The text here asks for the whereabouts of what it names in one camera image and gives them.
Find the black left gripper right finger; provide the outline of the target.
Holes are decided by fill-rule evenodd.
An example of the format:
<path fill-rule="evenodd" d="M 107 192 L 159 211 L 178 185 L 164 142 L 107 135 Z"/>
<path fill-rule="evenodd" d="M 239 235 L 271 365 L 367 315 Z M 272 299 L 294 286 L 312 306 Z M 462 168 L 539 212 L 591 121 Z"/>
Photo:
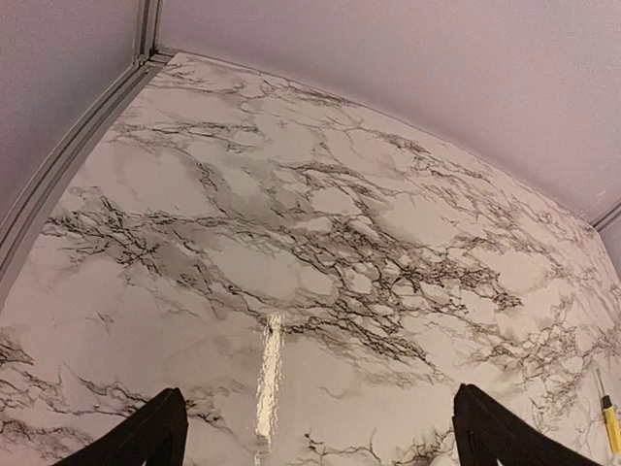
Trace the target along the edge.
<path fill-rule="evenodd" d="M 460 385 L 452 421 L 462 465 L 597 465 L 539 433 L 474 384 Z"/>

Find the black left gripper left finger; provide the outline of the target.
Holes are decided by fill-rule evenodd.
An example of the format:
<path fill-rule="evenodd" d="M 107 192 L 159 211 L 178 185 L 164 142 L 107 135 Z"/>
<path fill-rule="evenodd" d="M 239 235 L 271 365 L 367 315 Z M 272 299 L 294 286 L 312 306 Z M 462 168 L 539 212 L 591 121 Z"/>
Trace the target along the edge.
<path fill-rule="evenodd" d="M 185 400 L 166 388 L 109 433 L 57 466 L 181 466 L 188 431 Z"/>

